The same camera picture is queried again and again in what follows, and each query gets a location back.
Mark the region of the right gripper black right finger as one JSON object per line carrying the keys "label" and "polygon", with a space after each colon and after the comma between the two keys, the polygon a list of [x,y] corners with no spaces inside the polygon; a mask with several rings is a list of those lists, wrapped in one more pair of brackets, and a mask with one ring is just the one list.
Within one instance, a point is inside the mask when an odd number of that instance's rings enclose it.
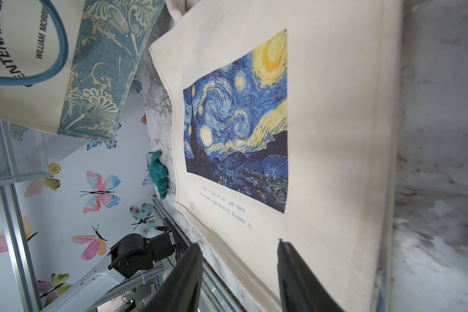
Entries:
{"label": "right gripper black right finger", "polygon": [[290,242],[281,240],[277,254],[283,311],[343,311]]}

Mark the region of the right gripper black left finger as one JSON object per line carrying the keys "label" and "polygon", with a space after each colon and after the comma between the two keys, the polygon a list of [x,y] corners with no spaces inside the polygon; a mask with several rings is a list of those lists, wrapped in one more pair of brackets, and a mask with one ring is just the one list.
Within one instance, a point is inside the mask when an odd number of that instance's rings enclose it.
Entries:
{"label": "right gripper black left finger", "polygon": [[198,243],[191,244],[143,312],[195,312],[202,287],[203,256]]}

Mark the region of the starry night canvas tote bag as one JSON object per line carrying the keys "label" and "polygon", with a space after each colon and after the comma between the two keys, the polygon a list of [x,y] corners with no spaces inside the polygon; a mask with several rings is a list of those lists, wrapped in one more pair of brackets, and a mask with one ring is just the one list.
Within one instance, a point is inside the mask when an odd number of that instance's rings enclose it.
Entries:
{"label": "starry night canvas tote bag", "polygon": [[247,311],[280,311],[290,242],[369,311],[391,209],[401,1],[168,1],[149,53],[172,106],[170,204]]}

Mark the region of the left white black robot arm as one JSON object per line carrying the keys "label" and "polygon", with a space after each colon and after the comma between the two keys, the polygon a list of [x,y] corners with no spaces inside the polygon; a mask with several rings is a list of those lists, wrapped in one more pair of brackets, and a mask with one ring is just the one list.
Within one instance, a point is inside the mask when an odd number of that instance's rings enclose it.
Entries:
{"label": "left white black robot arm", "polygon": [[137,233],[126,235],[92,270],[43,310],[89,311],[112,289],[140,271],[153,269],[156,263],[172,256],[174,251],[167,232],[152,238]]}

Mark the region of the blue handled canvas tote bag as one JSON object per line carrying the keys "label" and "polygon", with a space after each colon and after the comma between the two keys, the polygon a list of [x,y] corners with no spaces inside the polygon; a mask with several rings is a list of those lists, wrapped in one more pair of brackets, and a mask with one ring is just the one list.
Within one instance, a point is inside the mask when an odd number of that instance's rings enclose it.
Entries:
{"label": "blue handled canvas tote bag", "polygon": [[0,119],[110,143],[164,1],[0,1]]}

